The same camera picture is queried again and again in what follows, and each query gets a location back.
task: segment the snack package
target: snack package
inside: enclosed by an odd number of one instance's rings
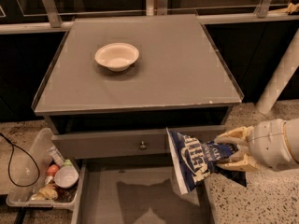
[[[235,177],[244,179],[245,173],[223,170],[216,165],[217,161],[227,159],[237,152],[235,145],[218,144],[213,141],[204,143],[197,138],[168,129],[167,133],[181,194],[191,192],[213,173],[220,173],[230,179]]]

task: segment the drawer knob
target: drawer knob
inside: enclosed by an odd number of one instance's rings
[[[144,141],[141,141],[140,142],[140,145],[139,145],[139,149],[140,150],[146,150],[148,147],[146,145],[146,143]]]

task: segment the drawer front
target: drawer front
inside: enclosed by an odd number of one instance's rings
[[[204,141],[213,139],[224,131],[219,126],[199,126],[189,128],[174,128]],[[118,156],[134,156],[168,153],[166,129],[98,132],[98,133],[69,133],[54,135],[52,142],[66,158],[89,159]]]

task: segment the drawer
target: drawer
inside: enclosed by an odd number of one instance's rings
[[[72,224],[209,223],[205,187],[180,195],[171,157],[85,160]]]
[[[224,132],[224,126],[171,128],[204,141]],[[63,156],[75,159],[168,153],[166,129],[54,135],[52,142]]]

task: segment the granite floor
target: granite floor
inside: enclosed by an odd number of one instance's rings
[[[259,113],[255,109],[254,104],[240,104],[233,108],[225,126],[226,130],[231,130],[239,126],[256,125],[264,120],[296,118],[299,118],[299,100],[277,102],[267,115]],[[38,132],[45,127],[47,127],[47,124],[44,120],[0,123],[0,132],[11,139],[15,144],[23,147],[25,150],[29,150]],[[14,223],[18,213],[18,209],[7,207],[5,202],[6,195],[12,187],[7,176],[7,163],[9,161],[10,151],[11,147],[3,139],[0,139],[0,172],[2,174],[0,178],[0,222],[2,224]],[[216,221],[218,223],[249,223],[248,221],[250,220],[254,221],[254,223],[270,223],[271,221],[266,222],[266,220],[273,220],[273,223],[275,223],[276,220],[289,220],[290,222],[283,223],[297,223],[293,222],[295,218],[299,216],[299,211],[292,209],[292,207],[296,208],[295,200],[292,200],[293,205],[291,208],[288,208],[287,211],[284,208],[287,208],[288,205],[286,207],[286,205],[283,204],[283,202],[289,202],[289,198],[292,199],[292,197],[299,196],[299,189],[292,187],[293,174],[297,175],[299,172],[295,171],[295,173],[292,174],[288,172],[282,175],[273,174],[273,172],[269,174],[249,174],[249,186],[246,190],[243,190],[240,187],[235,187],[235,185],[232,185],[229,180],[222,176],[213,175],[208,179],[208,185],[211,190],[209,195]],[[279,179],[287,179],[289,185],[285,188],[278,186]],[[267,187],[269,184],[274,186],[272,188],[274,192]],[[261,200],[261,198],[254,199],[254,195],[264,198],[263,200]],[[280,203],[280,205],[277,205],[274,214],[270,211],[266,212],[266,209],[264,209],[263,214],[260,214],[260,209],[258,208],[259,205],[264,206],[264,208],[272,208],[266,200],[272,203]],[[249,202],[251,203],[251,206],[248,204],[242,205],[239,202]],[[237,208],[241,208],[241,210],[238,211],[240,214],[235,214],[233,210],[236,203],[238,203]],[[251,216],[257,216],[258,219],[250,219],[247,213],[250,213]],[[72,212],[67,210],[32,210],[27,212],[23,223],[71,223],[71,216]]]

